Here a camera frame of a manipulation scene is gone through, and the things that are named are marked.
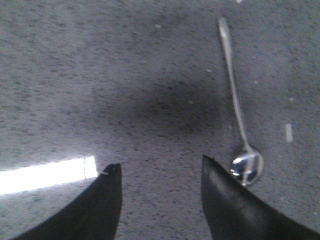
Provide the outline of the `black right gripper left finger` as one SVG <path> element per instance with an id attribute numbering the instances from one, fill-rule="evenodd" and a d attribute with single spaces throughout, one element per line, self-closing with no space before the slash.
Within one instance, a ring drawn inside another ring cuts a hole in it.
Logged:
<path id="1" fill-rule="evenodd" d="M 18 240 L 113 240 L 122 208 L 122 167 L 108 165 L 71 203 Z"/>

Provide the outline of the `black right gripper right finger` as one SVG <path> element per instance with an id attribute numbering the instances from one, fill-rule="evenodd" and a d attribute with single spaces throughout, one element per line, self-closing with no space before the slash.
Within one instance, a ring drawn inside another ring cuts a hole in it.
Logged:
<path id="1" fill-rule="evenodd" d="M 202 157 L 201 202 L 214 240 L 318 240 L 320 234 L 270 207 Z"/>

